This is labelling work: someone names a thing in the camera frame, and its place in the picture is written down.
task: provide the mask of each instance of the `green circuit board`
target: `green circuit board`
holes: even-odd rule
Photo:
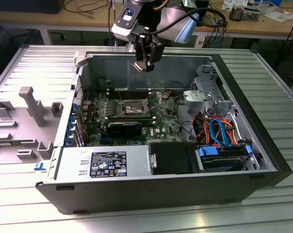
[[[123,146],[123,145],[146,145],[152,141],[165,142],[182,142],[182,132],[179,130],[178,123],[175,117],[174,97],[162,99],[159,104],[159,99],[156,95],[147,100],[147,107],[151,109],[148,113],[138,113],[139,108],[129,106],[140,105],[142,100],[113,100],[108,99],[104,94],[95,97],[92,101],[94,109],[94,117],[91,120],[85,121],[88,131],[88,141],[86,146]],[[113,121],[114,118],[121,118],[123,116],[130,116],[134,118],[139,116],[137,120],[128,120],[129,122],[139,122],[143,124],[142,133],[135,137],[109,137],[106,132],[107,120],[106,116]]]

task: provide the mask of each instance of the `lab floor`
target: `lab floor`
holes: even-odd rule
[[[16,30],[16,29],[7,29],[11,35],[15,35],[18,33],[25,32],[24,30]],[[63,35],[65,36],[65,40],[61,40],[60,35],[53,34],[52,39],[55,45],[81,45],[81,39],[79,32],[74,31],[62,31]],[[26,44],[42,44],[42,40],[38,37],[31,36],[27,37],[20,37],[16,39],[18,43],[22,44],[24,41]],[[227,49],[227,48],[234,48],[234,49],[248,49],[249,42],[251,39],[245,38],[236,38],[231,44],[232,38],[224,38],[222,43],[218,45],[214,45],[215,48]],[[7,33],[3,30],[0,31],[0,74],[5,69],[11,58],[13,57],[14,53],[17,51],[18,46],[12,45],[9,42],[9,37]],[[84,32],[84,43],[85,45],[109,45],[108,33],[105,32]],[[192,36],[189,43],[187,44],[176,44],[170,43],[169,46],[173,47],[193,47],[195,43],[195,37]],[[275,58],[277,52],[281,49],[283,41],[280,40],[259,40],[258,42],[254,42],[251,46],[252,49],[256,49],[263,58],[270,64],[273,65],[275,62]],[[286,82],[288,86],[293,85],[293,79],[290,78],[289,74],[293,72],[293,49],[290,53],[286,56],[283,62],[277,69],[277,73],[279,76]]]

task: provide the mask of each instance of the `warning label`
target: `warning label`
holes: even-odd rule
[[[127,176],[126,152],[118,151],[92,153],[90,176],[92,178]]]

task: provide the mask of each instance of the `wooden desk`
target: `wooden desk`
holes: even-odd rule
[[[78,5],[93,3],[94,0],[78,0]],[[223,0],[211,0],[213,8],[222,11]],[[105,5],[105,0],[86,6],[83,10],[89,10]],[[280,7],[293,8],[293,2],[283,2]],[[76,11],[74,2],[69,3],[67,8]],[[121,9],[121,3],[116,4],[116,14]],[[246,37],[263,39],[286,39],[292,28],[292,21],[277,22],[265,16],[260,16],[259,21],[243,20],[235,22],[229,20],[229,11],[223,11],[228,21],[225,36]],[[93,18],[85,17],[77,13],[71,13],[62,9],[56,15],[40,13],[0,12],[0,23],[5,27],[38,29],[40,30],[44,43],[51,45],[49,30],[71,30],[71,31],[100,31],[107,32],[107,8],[103,7],[93,11]],[[197,36],[196,46],[203,43],[204,38],[213,31],[208,27],[196,27],[194,35]]]

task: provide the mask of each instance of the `motherboard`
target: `motherboard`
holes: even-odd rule
[[[169,92],[99,93],[84,101],[83,117],[86,146],[183,141]]]

